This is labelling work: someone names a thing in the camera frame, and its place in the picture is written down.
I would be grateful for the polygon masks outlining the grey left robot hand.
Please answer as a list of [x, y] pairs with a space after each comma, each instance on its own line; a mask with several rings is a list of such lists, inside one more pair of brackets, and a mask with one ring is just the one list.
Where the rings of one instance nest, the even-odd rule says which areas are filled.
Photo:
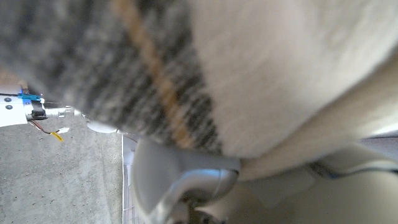
[[396, 223], [397, 161], [354, 145], [242, 181], [237, 159], [139, 141], [131, 179], [142, 223]]

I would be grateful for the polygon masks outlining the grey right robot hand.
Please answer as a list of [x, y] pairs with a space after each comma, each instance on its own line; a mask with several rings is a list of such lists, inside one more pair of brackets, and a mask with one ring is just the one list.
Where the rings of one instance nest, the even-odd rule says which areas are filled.
[[86, 119], [86, 126], [92, 131], [103, 134], [119, 133], [118, 128], [89, 119], [82, 112], [76, 110], [71, 106], [62, 106], [60, 108], [44, 108], [44, 110], [47, 118], [51, 117], [64, 118], [68, 115], [76, 117], [84, 117]]

